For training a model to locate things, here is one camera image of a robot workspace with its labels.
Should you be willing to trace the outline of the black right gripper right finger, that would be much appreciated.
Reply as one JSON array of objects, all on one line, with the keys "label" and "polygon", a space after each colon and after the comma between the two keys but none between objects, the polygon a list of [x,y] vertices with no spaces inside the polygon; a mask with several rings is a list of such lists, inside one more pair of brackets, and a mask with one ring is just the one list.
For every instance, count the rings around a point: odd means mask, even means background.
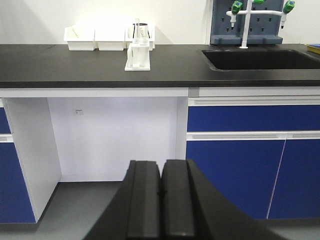
[{"label": "black right gripper right finger", "polygon": [[193,160],[167,160],[161,177],[164,240],[281,240],[237,208]]}]

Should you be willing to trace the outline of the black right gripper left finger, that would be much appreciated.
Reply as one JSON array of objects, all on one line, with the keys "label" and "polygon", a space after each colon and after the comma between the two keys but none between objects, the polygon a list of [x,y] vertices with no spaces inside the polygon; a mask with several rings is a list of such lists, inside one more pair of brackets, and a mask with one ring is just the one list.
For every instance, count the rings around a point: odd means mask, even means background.
[{"label": "black right gripper left finger", "polygon": [[132,160],[85,240],[159,240],[160,173],[155,161]]}]

